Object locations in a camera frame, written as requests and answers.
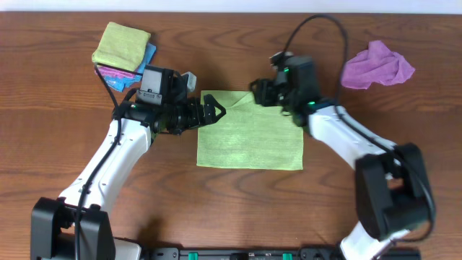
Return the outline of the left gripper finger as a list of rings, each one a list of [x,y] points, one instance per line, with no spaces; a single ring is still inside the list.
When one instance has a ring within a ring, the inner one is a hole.
[[[219,110],[217,108],[205,108],[204,109],[204,125],[212,125],[218,122],[224,115],[226,110]]]
[[[226,112],[225,107],[221,105],[211,94],[204,96],[204,105],[210,105],[213,108],[218,108],[221,113]]]

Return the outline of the green microfibre cloth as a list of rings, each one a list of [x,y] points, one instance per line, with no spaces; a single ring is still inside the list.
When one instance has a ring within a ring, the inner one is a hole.
[[[198,130],[198,166],[303,169],[303,130],[281,108],[257,105],[247,91],[204,90],[201,95],[212,95],[226,115]]]

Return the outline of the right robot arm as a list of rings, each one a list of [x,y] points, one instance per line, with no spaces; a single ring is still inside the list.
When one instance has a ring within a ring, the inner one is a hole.
[[[354,170],[358,223],[340,242],[341,258],[381,259],[411,231],[434,223],[435,202],[418,146],[374,134],[336,100],[323,97],[311,57],[279,52],[270,62],[275,78],[249,85],[256,103],[281,107]]]

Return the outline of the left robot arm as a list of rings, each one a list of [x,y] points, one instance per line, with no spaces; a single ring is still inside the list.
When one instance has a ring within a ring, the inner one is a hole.
[[[129,174],[160,134],[180,135],[218,122],[212,95],[190,97],[196,76],[146,66],[141,85],[115,101],[108,132],[84,170],[55,199],[32,209],[31,259],[141,259],[143,248],[116,238],[109,214]]]

